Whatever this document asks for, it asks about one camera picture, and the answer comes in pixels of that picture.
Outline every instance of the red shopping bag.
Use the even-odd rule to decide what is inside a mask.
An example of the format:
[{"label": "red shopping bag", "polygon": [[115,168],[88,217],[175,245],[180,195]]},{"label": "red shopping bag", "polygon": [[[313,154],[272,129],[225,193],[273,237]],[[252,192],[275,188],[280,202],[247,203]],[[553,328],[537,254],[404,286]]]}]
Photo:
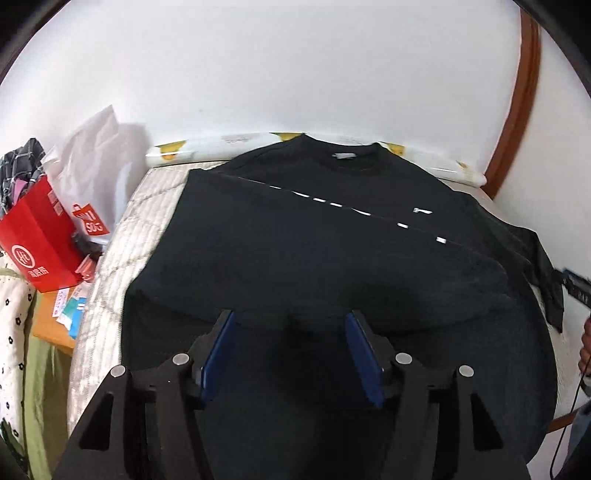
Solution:
[{"label": "red shopping bag", "polygon": [[40,292],[78,285],[83,255],[72,241],[76,226],[46,177],[0,220],[0,245]]}]

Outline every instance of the mattress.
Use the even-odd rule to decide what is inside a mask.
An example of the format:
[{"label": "mattress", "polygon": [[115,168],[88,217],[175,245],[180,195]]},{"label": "mattress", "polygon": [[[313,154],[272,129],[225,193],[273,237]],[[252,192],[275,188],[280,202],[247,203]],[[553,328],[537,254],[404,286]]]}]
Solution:
[{"label": "mattress", "polygon": [[[121,314],[125,292],[146,265],[166,229],[189,170],[207,170],[222,163],[211,161],[153,168],[129,201],[109,247],[99,261],[80,324],[70,370],[67,409],[70,433],[105,375],[121,361]],[[496,205],[481,189],[451,181],[444,183],[454,190],[471,194],[484,208],[502,219]],[[577,374],[577,361],[563,336],[551,326],[548,330],[558,369],[557,413],[562,414],[565,413],[562,403],[568,401],[564,398],[564,389]]]}]

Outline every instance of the blue gripper pad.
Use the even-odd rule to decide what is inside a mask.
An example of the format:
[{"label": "blue gripper pad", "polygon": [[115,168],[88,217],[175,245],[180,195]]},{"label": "blue gripper pad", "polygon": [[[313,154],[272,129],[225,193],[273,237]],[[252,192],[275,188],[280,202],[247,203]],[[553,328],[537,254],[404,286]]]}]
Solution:
[{"label": "blue gripper pad", "polygon": [[201,370],[201,401],[204,405],[214,399],[219,392],[235,341],[236,315],[232,312],[226,319]]},{"label": "blue gripper pad", "polygon": [[384,392],[381,387],[382,369],[352,313],[348,313],[345,317],[345,336],[368,400],[376,407],[382,408],[384,405]]}]

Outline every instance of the plaid cloth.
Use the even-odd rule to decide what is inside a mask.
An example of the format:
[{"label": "plaid cloth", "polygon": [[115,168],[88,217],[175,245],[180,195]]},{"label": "plaid cloth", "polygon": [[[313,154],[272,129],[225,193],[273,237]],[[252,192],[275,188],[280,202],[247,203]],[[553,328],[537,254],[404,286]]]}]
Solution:
[{"label": "plaid cloth", "polygon": [[27,143],[14,151],[8,152],[0,160],[0,218],[13,207],[15,182],[23,180],[27,185],[22,189],[19,198],[33,186],[45,173],[41,166],[41,159],[45,156],[43,147],[36,138],[30,138]]}]

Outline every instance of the shirt tag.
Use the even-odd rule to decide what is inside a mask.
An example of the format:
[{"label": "shirt tag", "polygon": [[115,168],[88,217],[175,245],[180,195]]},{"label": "shirt tag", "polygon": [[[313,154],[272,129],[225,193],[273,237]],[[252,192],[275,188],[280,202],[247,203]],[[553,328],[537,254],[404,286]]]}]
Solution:
[{"label": "shirt tag", "polygon": [[333,154],[334,158],[337,158],[338,160],[345,160],[347,158],[355,158],[357,155],[354,153],[335,153]]}]

